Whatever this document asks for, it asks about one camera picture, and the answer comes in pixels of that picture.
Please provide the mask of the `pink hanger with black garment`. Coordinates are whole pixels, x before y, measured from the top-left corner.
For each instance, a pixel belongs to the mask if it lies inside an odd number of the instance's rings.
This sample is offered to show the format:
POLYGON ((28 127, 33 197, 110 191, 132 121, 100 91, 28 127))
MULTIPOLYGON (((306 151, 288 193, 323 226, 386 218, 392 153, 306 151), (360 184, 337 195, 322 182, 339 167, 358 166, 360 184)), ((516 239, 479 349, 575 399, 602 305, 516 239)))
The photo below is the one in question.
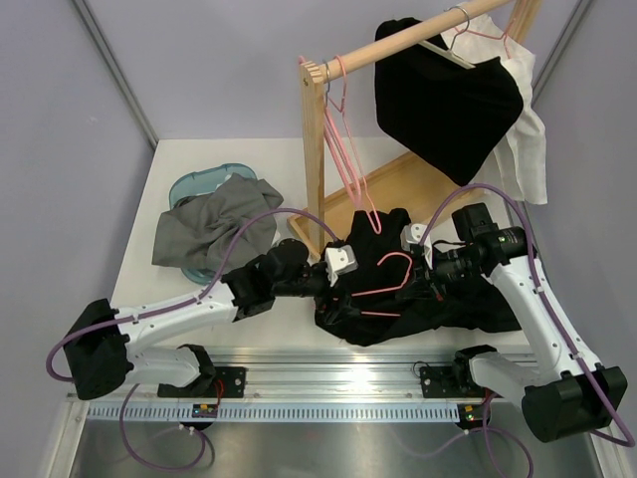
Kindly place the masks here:
MULTIPOLYGON (((400 291, 402 288, 404 288, 411 277, 411 273, 413 269, 413 259, 411 258, 409 254, 407 254, 406 252, 398 252, 398 251, 388 252, 376 262, 376 267, 382 269, 383 265, 387 261, 391 259, 397 259, 397 258, 399 258, 405 264, 404 272, 399 282, 389 285, 388 279, 384 279, 385 284, 383 287, 355 292, 355 293, 352 293, 351 296, 353 298, 377 296, 377 295, 395 293, 400 291)), ((382 311, 370 311, 370 310, 360 310, 359 314, 363 316, 364 318, 397 319, 400 317, 400 314, 395 312, 382 312, 382 311)))

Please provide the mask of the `grey pleated skirt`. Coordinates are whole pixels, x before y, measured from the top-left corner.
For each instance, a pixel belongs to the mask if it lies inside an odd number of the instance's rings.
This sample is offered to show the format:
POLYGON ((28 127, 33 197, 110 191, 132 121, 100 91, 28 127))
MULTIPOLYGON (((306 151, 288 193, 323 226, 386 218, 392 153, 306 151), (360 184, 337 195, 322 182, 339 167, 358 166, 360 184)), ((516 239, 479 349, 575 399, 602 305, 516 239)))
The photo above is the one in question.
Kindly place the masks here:
POLYGON ((266 180, 234 173, 214 192, 193 196, 161 213, 151 263, 216 272, 238 230, 283 202, 281 193, 266 180))

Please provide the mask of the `pink clothes hanger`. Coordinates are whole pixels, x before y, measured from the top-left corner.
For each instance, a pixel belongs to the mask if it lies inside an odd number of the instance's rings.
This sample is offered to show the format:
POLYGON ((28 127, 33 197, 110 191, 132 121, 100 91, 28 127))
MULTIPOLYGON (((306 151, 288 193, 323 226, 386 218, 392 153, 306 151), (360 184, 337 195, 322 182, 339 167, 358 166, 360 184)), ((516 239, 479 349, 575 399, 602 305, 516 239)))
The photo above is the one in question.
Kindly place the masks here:
POLYGON ((341 57, 319 65, 298 57, 302 95, 303 151, 308 207, 323 211, 324 158, 336 168, 345 195, 364 208, 366 179, 346 117, 347 73, 341 57))

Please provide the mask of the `pink hanger with grey skirt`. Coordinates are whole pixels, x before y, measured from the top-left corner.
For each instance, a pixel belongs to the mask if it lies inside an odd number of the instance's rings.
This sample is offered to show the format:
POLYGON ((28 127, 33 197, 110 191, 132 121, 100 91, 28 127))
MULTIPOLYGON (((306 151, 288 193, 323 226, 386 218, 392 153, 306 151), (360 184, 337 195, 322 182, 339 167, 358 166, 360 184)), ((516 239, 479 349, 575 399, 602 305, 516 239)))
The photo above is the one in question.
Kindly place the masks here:
POLYGON ((323 139, 351 205, 355 211, 362 211, 366 214, 372 232, 379 235, 382 232, 381 220, 371 198, 362 161, 345 114, 346 70, 342 59, 339 56, 336 56, 335 59, 342 72, 341 96, 339 102, 334 101, 329 96, 331 70, 327 62, 324 62, 326 83, 323 95, 323 139))

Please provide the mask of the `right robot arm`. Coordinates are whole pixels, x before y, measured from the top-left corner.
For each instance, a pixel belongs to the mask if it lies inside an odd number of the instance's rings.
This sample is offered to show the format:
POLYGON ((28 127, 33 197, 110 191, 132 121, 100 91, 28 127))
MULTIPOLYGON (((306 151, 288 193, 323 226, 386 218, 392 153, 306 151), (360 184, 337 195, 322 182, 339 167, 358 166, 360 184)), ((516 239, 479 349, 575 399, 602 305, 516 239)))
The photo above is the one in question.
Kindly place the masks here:
POLYGON ((463 279, 484 277, 504 297, 536 359, 518 365, 487 345, 455 353, 453 386, 462 394, 487 389, 519 408, 532 434, 548 443, 610 425, 627 389, 617 367, 606 367, 585 344, 552 293, 521 227, 502 229, 484 203, 452 215, 462 245, 435 255, 423 224, 401 231, 414 261, 413 292, 440 293, 463 279))

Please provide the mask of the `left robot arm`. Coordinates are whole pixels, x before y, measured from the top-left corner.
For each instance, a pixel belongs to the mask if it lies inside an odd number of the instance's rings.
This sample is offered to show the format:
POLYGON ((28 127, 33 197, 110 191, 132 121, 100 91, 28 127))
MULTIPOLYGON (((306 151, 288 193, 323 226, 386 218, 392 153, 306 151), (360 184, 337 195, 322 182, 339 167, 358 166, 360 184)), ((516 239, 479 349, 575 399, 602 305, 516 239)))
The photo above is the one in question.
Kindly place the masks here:
POLYGON ((77 397, 102 398, 124 384, 205 395, 216 378, 206 350, 192 344, 170 350, 162 342, 264 314, 279 297, 324 299, 338 276, 355 265, 353 250, 344 243, 325 248, 322 261, 310 264, 306 245, 286 239, 223 275, 208 291, 132 308, 116 309, 106 299, 93 301, 63 345, 77 397))

